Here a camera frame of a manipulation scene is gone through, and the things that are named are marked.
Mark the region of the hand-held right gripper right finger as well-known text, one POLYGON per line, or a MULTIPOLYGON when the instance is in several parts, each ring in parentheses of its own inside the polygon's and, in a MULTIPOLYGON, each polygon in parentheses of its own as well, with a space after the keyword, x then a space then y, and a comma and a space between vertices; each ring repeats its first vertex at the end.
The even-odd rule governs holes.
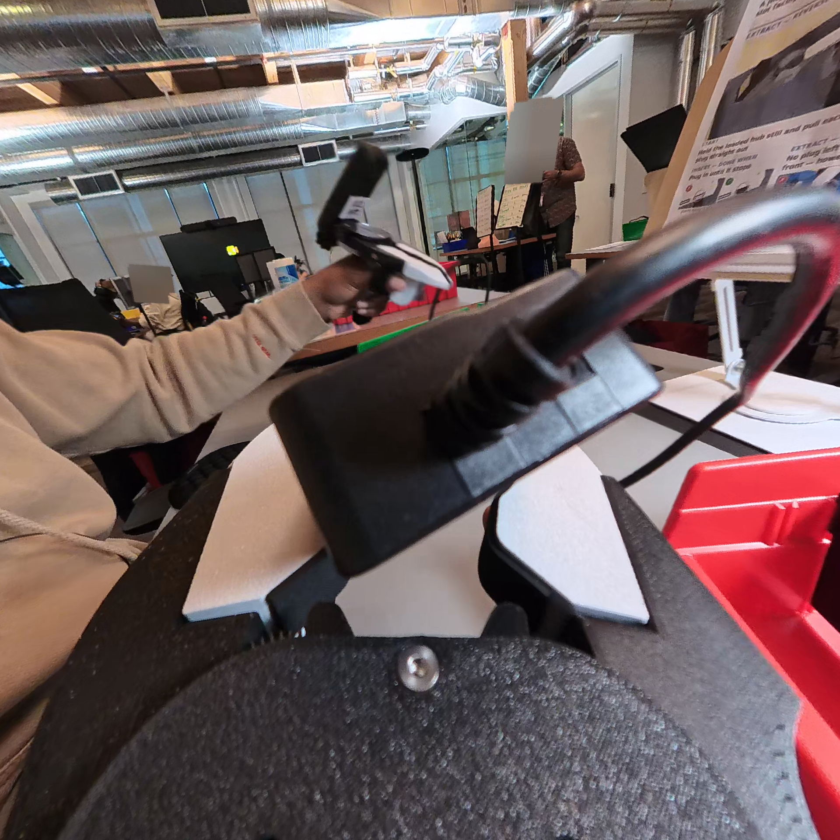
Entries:
POLYGON ((649 629, 643 589, 602 472, 580 448, 493 499, 478 576, 496 605, 524 611, 534 637, 590 647, 590 622, 649 629))

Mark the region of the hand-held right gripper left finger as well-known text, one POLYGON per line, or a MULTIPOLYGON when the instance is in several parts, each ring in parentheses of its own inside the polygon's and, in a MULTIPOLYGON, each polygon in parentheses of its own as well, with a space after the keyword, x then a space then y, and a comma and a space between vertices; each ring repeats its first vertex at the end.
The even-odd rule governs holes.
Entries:
POLYGON ((255 614, 270 631, 300 631, 348 581, 327 551, 280 437, 268 427, 234 460, 184 618, 255 614))

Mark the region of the red plastic bin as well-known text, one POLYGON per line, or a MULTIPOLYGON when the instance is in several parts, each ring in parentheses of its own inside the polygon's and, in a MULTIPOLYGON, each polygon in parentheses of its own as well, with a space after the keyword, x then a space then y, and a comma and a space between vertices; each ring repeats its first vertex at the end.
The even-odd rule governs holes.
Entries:
POLYGON ((692 466, 664 534, 799 695, 820 838, 839 838, 838 448, 692 466))

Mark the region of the person's left forearm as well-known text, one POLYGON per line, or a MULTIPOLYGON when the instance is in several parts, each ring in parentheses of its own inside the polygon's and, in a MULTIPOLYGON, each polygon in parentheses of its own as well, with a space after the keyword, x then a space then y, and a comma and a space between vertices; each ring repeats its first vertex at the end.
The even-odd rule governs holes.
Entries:
POLYGON ((124 345, 93 332, 2 324, 2 465, 163 443, 266 382, 328 324, 303 281, 229 320, 124 345))

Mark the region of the person's left hand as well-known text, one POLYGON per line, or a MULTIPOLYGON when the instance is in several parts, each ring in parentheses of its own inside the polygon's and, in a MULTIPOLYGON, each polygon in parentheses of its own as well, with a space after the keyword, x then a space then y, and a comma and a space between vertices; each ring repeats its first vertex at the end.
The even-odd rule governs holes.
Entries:
POLYGON ((349 255, 301 281, 320 318, 331 323, 355 313, 372 318, 389 305, 386 293, 375 292, 372 273, 361 257, 349 255))

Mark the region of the red crate on far table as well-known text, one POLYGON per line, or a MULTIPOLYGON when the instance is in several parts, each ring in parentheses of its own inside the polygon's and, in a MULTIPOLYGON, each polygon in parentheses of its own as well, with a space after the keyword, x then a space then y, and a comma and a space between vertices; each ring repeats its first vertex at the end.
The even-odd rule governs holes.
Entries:
POLYGON ((438 291, 437 289, 424 287, 422 295, 419 299, 414 300, 403 306, 399 306, 394 302, 389 302, 388 305, 385 307, 382 315, 386 316, 398 312, 413 312, 413 310, 415 309, 431 306, 434 300, 437 300, 437 302, 442 302, 450 299, 457 299, 457 267, 459 266, 459 263, 457 260, 446 260, 444 262, 441 262, 440 265, 445 269, 446 274, 450 280, 450 288, 448 290, 441 290, 439 292, 438 297, 435 297, 436 292, 438 291))

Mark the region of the black floor lamp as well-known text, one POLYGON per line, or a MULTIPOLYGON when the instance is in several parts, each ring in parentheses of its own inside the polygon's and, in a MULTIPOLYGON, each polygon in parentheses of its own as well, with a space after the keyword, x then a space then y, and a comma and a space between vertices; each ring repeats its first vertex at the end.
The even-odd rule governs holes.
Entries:
POLYGON ((432 251, 429 246, 427 222, 424 207, 424 191, 421 185, 419 176, 418 162, 422 161, 429 154, 428 147, 413 146, 400 150, 395 156, 395 162, 398 163, 403 170, 406 183, 410 185, 410 193, 407 201, 411 205, 413 213, 413 221, 416 227, 415 241, 417 247, 422 247, 426 256, 431 256, 432 251))

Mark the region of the long wooden table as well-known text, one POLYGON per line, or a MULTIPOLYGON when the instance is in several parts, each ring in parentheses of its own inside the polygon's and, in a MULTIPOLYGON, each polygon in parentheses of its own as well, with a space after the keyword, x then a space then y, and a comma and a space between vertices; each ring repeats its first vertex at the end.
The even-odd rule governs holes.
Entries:
MULTIPOLYGON (((486 293, 483 290, 459 288, 457 298, 448 298, 437 304, 434 317, 439 318, 452 312, 476 309, 483 305, 485 299, 486 293)), ((383 335, 412 328, 428 320, 432 308, 431 304, 427 304, 422 307, 382 314, 362 325, 349 320, 346 324, 340 324, 338 327, 332 326, 322 336, 294 353, 290 357, 290 362, 300 362, 324 354, 347 350, 360 343, 378 339, 383 335)))

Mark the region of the black monitor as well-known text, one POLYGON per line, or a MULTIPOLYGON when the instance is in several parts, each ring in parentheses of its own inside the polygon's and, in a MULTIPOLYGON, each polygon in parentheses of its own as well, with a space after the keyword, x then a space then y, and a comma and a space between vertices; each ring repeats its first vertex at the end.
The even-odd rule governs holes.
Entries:
POLYGON ((160 236, 161 246, 183 289, 207 291, 207 277, 230 280, 240 290, 267 280, 267 263, 279 257, 259 219, 235 217, 183 225, 160 236))

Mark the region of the black panel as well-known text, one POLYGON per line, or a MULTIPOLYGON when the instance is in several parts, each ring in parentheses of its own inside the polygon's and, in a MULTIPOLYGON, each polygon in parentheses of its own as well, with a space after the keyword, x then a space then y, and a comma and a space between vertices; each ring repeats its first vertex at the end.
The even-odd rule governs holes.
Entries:
POLYGON ((620 134, 621 140, 643 166, 645 173, 659 172, 669 167, 686 117, 686 108, 679 103, 628 126, 620 134))

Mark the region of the instruction sheet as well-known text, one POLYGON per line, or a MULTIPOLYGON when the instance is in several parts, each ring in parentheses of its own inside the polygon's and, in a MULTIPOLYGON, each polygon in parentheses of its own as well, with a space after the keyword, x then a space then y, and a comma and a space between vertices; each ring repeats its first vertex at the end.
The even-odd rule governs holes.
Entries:
POLYGON ((666 222, 782 187, 838 189, 839 2, 748 2, 666 222))

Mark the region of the silver ventilation duct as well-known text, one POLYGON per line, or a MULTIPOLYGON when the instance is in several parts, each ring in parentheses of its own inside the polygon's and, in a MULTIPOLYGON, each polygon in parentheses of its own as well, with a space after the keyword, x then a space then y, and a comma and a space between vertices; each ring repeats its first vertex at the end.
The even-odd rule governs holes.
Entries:
POLYGON ((341 80, 269 85, 2 114, 2 184, 408 124, 390 97, 352 102, 341 80))
POLYGON ((9 1, 2 72, 296 54, 493 31, 516 2, 9 1))

